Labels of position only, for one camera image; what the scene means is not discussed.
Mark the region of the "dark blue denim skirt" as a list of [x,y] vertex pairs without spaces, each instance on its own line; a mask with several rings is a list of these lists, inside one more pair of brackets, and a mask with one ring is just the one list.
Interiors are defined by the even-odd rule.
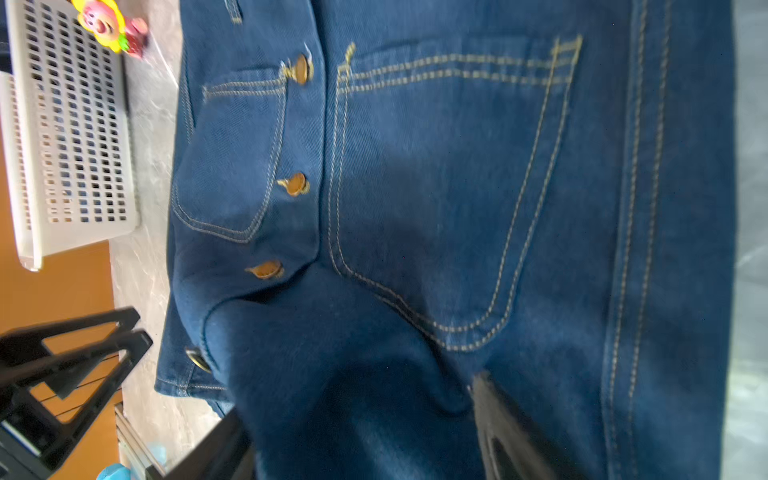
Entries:
[[728,1],[184,1],[155,388],[260,479],[488,479],[497,387],[583,479],[716,479]]

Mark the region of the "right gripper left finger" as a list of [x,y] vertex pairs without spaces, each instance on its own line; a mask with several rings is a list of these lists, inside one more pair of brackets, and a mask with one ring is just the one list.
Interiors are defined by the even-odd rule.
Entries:
[[252,480],[254,461],[251,439],[232,409],[164,479]]

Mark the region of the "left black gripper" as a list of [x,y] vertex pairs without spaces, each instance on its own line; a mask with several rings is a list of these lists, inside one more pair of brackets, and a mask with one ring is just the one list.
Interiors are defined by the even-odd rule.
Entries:
[[128,307],[1,335],[2,479],[53,475],[49,450],[78,441],[152,345],[130,331],[139,319]]

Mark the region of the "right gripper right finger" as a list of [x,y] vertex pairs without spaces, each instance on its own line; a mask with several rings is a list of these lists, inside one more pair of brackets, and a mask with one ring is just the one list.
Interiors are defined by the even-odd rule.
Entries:
[[472,380],[471,397],[488,479],[583,479],[579,467],[494,383],[489,372]]

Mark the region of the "white plastic laundry basket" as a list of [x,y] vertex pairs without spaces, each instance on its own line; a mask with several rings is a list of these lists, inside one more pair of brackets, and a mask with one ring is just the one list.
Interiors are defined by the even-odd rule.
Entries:
[[17,256],[46,257],[131,233],[139,212],[122,57],[72,1],[1,4],[1,127]]

